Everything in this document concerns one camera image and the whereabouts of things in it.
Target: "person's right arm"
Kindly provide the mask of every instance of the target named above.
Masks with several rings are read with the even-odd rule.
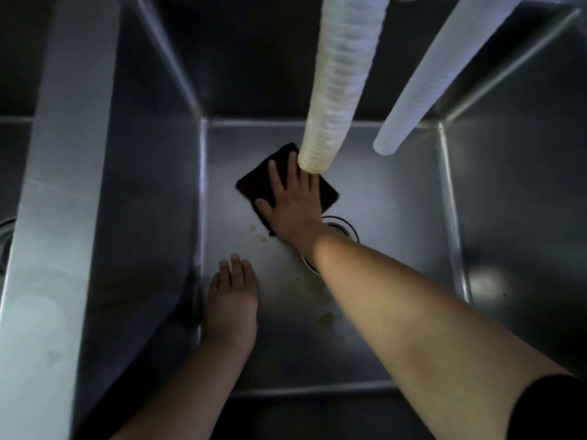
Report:
[[[275,233],[318,269],[401,392],[438,440],[497,440],[525,388],[568,374],[451,291],[322,223],[318,176],[297,175],[287,189],[274,163],[275,208],[255,202]]]

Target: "drain ring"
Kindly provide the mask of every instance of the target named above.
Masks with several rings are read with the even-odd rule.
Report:
[[[15,222],[16,219],[10,219],[0,224],[0,277],[6,274],[6,269],[8,268]]]
[[[355,228],[348,221],[345,221],[344,219],[339,218],[338,216],[323,216],[322,222],[324,222],[328,227],[332,227],[333,229],[341,232],[344,236],[348,237],[350,240],[353,240],[355,242],[360,242],[359,236],[357,235]],[[314,268],[314,266],[312,264],[310,264],[308,259],[306,259],[304,256],[302,256],[302,259],[304,260],[304,264],[310,270],[312,270],[312,272],[316,273],[317,275],[320,274]]]

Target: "dark cloth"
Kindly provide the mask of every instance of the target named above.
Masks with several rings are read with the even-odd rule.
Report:
[[[298,152],[297,146],[294,143],[281,147],[277,152],[268,156],[268,158],[261,162],[258,167],[237,182],[237,190],[251,201],[253,210],[257,213],[257,216],[259,216],[263,225],[270,231],[269,234],[271,236],[275,236],[275,233],[271,231],[269,224],[255,206],[255,199],[265,199],[271,204],[271,207],[275,207],[275,196],[271,189],[267,164],[269,163],[269,160],[275,161],[281,182],[286,186],[288,177],[288,157],[292,151]],[[331,187],[322,176],[320,176],[320,202],[322,204],[322,213],[332,207],[338,200],[338,197],[338,192]]]
[[[532,383],[514,406],[508,440],[587,438],[587,382],[565,375]]]

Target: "forearm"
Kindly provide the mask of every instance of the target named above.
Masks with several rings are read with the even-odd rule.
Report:
[[[199,440],[212,434],[246,355],[204,341],[164,390],[112,440]]]
[[[451,292],[377,251],[319,226],[296,247],[439,440],[504,438],[524,388],[564,373]]]

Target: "person's left hand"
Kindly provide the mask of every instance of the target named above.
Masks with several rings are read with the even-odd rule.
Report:
[[[232,273],[226,260],[214,275],[207,297],[204,340],[235,349],[245,358],[257,337],[257,279],[251,263],[231,257]]]

